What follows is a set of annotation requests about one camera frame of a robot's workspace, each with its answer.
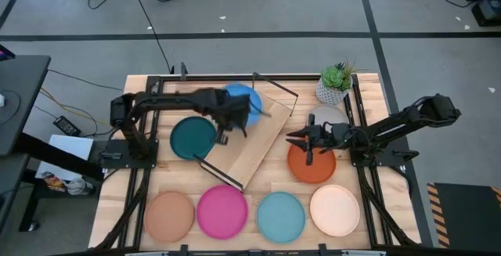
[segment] blue bowl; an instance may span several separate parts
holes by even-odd
[[[225,89],[231,96],[241,96],[241,95],[250,95],[250,102],[254,105],[250,105],[250,113],[249,118],[247,119],[247,127],[257,124],[260,119],[260,110],[263,108],[263,103],[261,102],[261,98],[259,94],[251,87],[242,85],[239,83],[227,85]]]

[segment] succulent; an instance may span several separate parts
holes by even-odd
[[[335,88],[344,92],[351,88],[350,77],[353,72],[355,72],[355,68],[348,61],[327,67],[322,72],[323,85],[326,88]]]

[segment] potted plant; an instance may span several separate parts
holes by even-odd
[[[322,103],[337,105],[349,93],[354,72],[354,66],[348,61],[327,67],[316,86],[316,97]]]

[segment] blue plate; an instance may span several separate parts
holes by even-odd
[[[205,158],[214,146],[216,129],[207,119],[187,117],[182,119],[171,132],[171,148],[186,160],[194,160],[194,154]]]
[[[259,110],[263,109],[263,104],[258,93],[253,88],[238,83],[227,85],[225,88],[231,96],[250,95],[250,102],[254,104],[255,107],[252,105],[250,106],[250,113],[246,126],[255,125],[259,121],[261,115]]]
[[[306,214],[301,202],[290,193],[267,195],[258,207],[258,228],[274,243],[291,243],[303,232]]]

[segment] warning stripe tape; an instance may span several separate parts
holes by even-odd
[[[427,189],[428,196],[430,197],[431,211],[433,213],[433,219],[437,229],[438,246],[440,248],[449,248],[450,241],[447,234],[447,228],[445,227],[445,219],[442,206],[440,205],[440,198],[438,197],[438,190],[433,182],[428,183]]]
[[[501,190],[495,187],[492,187],[492,190],[494,190],[494,194],[496,195],[496,198],[499,201],[499,207],[501,208]]]

